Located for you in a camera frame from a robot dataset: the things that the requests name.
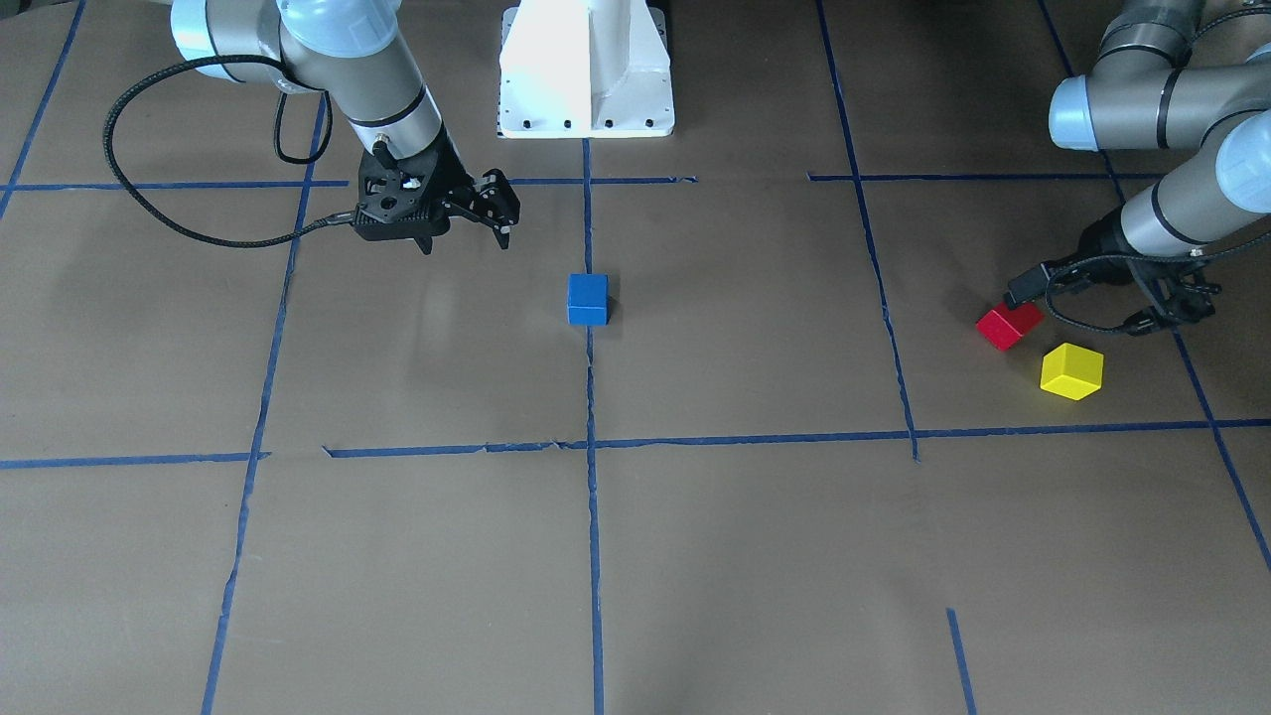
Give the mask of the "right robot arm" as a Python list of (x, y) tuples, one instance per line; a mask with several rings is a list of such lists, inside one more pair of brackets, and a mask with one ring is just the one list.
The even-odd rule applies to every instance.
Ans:
[(364, 146), (358, 199), (350, 212), (328, 215), (250, 248), (294, 241), (318, 229), (350, 224), (367, 241), (412, 240), (430, 253), (452, 217), (482, 224), (500, 249), (508, 248), (520, 199), (500, 169), (480, 178), (465, 171), (423, 72), (400, 36), (395, 1), (95, 1), (108, 18), (142, 22), (156, 37), (165, 9), (180, 63), (159, 69), (100, 110), (100, 157), (119, 189), (141, 210), (194, 241), (219, 237), (191, 230), (156, 210), (114, 155), (114, 131), (127, 105), (145, 90), (182, 72), (203, 72), (236, 84), (276, 88), (281, 98), (323, 97), (324, 126), (341, 113)]

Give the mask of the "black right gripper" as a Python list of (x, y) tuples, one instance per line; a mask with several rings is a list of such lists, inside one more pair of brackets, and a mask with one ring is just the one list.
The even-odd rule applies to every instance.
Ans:
[[(358, 224), (397, 224), (409, 216), (427, 221), (451, 216), (452, 207), (464, 217), (491, 229), (500, 249), (508, 250), (511, 232), (521, 218), (521, 199), (505, 171), (491, 169), (480, 182), (465, 171), (445, 124), (438, 135), (412, 157), (397, 157), (390, 150), (364, 151), (358, 164)], [(423, 257), (431, 257), (430, 226), (411, 230), (411, 240)]]

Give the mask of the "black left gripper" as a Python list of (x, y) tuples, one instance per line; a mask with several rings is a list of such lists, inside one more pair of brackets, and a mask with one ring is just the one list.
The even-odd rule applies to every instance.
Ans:
[[(1136, 288), (1149, 300), (1148, 307), (1122, 323), (1124, 334), (1132, 338), (1211, 317), (1220, 284), (1204, 282), (1202, 269), (1201, 259), (1145, 257), (1132, 249), (1121, 215), (1099, 218), (1077, 241), (1077, 290)], [(1046, 290), (1045, 282), (1009, 282), (1005, 304), (1016, 311), (1043, 298)]]

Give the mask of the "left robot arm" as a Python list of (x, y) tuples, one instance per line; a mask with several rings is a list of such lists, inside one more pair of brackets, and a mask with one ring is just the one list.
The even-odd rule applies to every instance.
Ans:
[(1046, 305), (1096, 284), (1134, 284), (1148, 304), (1115, 326), (1143, 337), (1213, 316), (1204, 269), (1235, 249), (1213, 245), (1270, 212), (1268, 47), (1243, 63), (1191, 69), (1206, 32), (1200, 1), (1126, 1), (1091, 72), (1052, 95), (1059, 149), (1185, 150), (1191, 157), (1082, 234), (1077, 251), (1010, 279), (1005, 309)]

